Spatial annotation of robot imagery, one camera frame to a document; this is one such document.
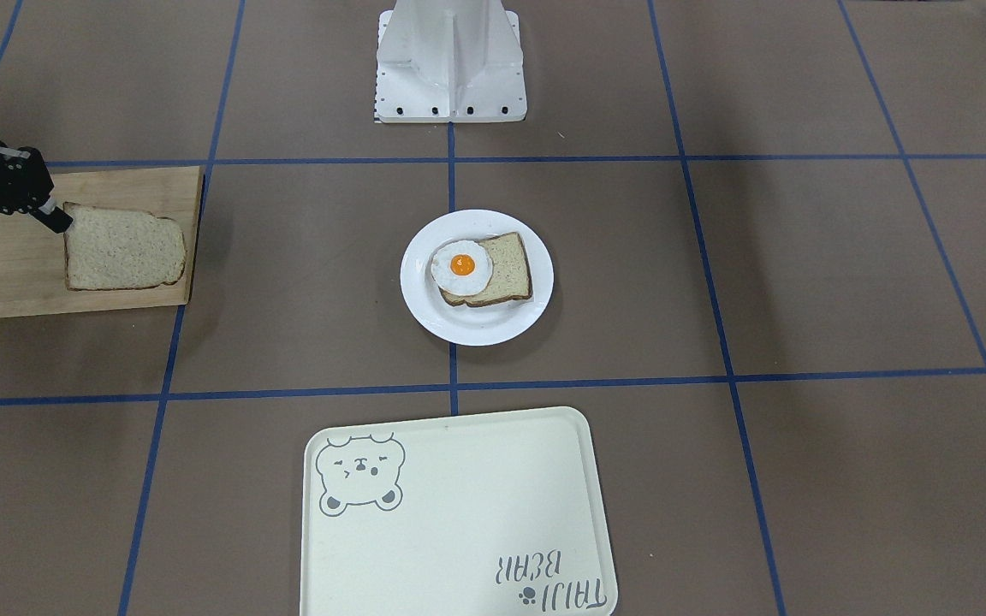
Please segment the bear drawing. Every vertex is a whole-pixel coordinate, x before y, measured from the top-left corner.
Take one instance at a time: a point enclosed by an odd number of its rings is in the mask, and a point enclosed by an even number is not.
[[[406,449],[394,434],[349,437],[343,443],[327,441],[314,459],[325,494],[318,501],[322,513],[341,515],[348,506],[375,503],[383,511],[402,502],[398,476]]]

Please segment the plate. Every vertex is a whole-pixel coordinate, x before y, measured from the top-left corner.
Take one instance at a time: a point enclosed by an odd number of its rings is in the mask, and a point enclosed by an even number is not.
[[[555,406],[318,432],[301,564],[301,616],[610,615],[586,418]]]
[[[470,308],[449,305],[439,295],[428,262],[441,246],[456,240],[483,240],[518,231],[532,270],[532,297]],[[399,275],[402,297],[410,312],[426,330],[448,342],[467,347],[486,347],[527,331],[550,304],[555,288],[555,266],[539,235],[508,214],[492,210],[459,210],[428,222],[414,235]]]

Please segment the wooden cutting board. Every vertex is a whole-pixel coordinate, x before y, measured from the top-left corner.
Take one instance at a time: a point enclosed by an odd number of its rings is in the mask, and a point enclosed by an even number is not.
[[[185,274],[176,284],[134,291],[69,291],[63,235],[32,216],[0,214],[0,318],[116,311],[188,303],[196,256],[196,222],[203,167],[94,171],[54,175],[52,196],[120,210],[147,210],[172,218],[185,234]]]

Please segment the slice of bread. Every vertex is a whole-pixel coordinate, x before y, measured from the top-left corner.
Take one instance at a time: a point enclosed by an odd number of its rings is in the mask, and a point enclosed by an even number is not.
[[[154,288],[185,273],[185,237],[176,221],[76,203],[63,209],[74,218],[63,234],[71,291]]]
[[[527,251],[524,250],[524,239],[513,231],[510,234],[497,235],[478,242],[490,254],[493,261],[493,276],[490,284],[485,285],[481,293],[476,295],[453,295],[443,289],[439,293],[443,301],[451,305],[469,305],[471,308],[481,308],[483,305],[501,304],[502,301],[513,299],[531,299],[532,269],[527,264]]]

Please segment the white bracket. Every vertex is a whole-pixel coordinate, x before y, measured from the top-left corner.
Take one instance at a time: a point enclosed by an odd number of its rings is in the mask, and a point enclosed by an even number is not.
[[[520,121],[520,18],[501,0],[398,0],[379,16],[375,118]]]

